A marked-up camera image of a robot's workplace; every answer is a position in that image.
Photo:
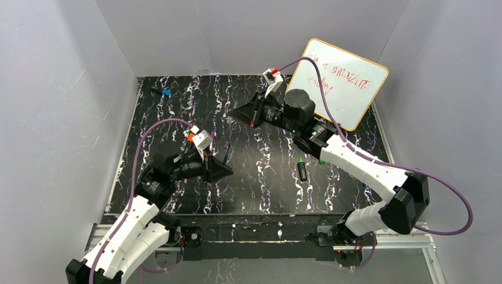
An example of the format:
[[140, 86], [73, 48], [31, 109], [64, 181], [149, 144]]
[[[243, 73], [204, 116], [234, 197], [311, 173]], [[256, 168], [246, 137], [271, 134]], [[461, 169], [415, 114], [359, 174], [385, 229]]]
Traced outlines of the green tipped black highlighter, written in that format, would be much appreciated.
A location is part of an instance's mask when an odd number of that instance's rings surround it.
[[305, 166], [305, 161], [302, 158], [299, 158], [298, 163], [297, 163], [297, 170], [298, 170], [298, 178], [300, 181], [305, 182], [308, 180], [307, 178], [307, 170]]

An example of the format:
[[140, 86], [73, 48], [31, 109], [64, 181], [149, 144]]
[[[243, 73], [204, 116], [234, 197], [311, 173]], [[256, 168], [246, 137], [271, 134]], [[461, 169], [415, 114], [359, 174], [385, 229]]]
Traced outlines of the black ballpoint pen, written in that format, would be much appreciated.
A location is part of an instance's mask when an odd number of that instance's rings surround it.
[[224, 155], [223, 164], [227, 164], [228, 159], [229, 159], [229, 155], [230, 155], [230, 151], [231, 151], [231, 144], [228, 144], [225, 155]]

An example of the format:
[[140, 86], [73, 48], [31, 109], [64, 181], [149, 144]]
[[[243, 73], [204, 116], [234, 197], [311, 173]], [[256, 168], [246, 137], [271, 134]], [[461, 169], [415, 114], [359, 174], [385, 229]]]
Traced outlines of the orange black highlighter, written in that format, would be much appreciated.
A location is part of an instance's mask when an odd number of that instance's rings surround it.
[[188, 147], [191, 147], [194, 145], [194, 142], [193, 142], [193, 137], [195, 136], [194, 133], [189, 133], [187, 138], [186, 138], [186, 143], [188, 145]]

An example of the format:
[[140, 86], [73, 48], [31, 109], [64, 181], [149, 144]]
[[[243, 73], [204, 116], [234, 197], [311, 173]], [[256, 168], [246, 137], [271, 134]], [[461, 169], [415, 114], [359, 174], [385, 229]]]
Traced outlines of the yellow framed whiteboard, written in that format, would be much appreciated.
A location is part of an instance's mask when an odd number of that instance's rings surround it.
[[346, 131], [355, 130], [387, 79], [388, 68], [317, 38], [308, 42], [303, 56], [315, 61], [320, 78], [313, 65], [302, 60], [287, 90], [306, 91], [316, 105], [315, 113], [329, 120], [320, 93], [323, 88], [336, 122]]

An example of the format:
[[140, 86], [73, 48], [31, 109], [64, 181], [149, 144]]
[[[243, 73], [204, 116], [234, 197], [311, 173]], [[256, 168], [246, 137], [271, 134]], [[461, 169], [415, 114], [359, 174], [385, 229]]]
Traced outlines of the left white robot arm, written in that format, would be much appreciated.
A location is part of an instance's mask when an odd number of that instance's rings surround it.
[[179, 180], [200, 177], [214, 183], [233, 174], [230, 166], [208, 150], [172, 155], [157, 153], [134, 188], [132, 204], [82, 260], [66, 267], [69, 283], [126, 283], [131, 274], [169, 241], [180, 221], [161, 212]]

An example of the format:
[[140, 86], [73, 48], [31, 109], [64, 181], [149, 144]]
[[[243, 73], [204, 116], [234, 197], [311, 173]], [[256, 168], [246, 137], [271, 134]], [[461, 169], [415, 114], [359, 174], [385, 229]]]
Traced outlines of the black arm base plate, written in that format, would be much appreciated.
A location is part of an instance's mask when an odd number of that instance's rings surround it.
[[340, 260], [357, 265], [374, 245], [370, 234], [345, 243], [335, 235], [340, 214], [171, 214], [178, 233], [159, 253], [186, 261], [212, 259]]

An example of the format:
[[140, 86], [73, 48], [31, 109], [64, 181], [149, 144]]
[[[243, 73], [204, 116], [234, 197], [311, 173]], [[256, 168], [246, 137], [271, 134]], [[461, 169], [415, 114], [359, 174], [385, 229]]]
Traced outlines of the blue capped black marker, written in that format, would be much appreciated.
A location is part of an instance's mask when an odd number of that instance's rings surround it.
[[162, 96], [171, 96], [171, 91], [169, 89], [151, 87], [151, 91]]

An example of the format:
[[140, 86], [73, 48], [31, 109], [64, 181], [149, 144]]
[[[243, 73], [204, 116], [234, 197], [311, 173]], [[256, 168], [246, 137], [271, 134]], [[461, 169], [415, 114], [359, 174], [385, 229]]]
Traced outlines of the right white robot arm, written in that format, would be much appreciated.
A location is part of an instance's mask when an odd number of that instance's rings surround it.
[[292, 132], [294, 144], [304, 153], [337, 166], [380, 196], [377, 204], [347, 212], [332, 230], [335, 240], [351, 243], [383, 229], [410, 234], [429, 204], [427, 177], [385, 166], [374, 156], [365, 159], [367, 152], [343, 141], [340, 131], [314, 115], [315, 107], [301, 89], [288, 91], [283, 104], [262, 91], [228, 115], [251, 128], [266, 122]]

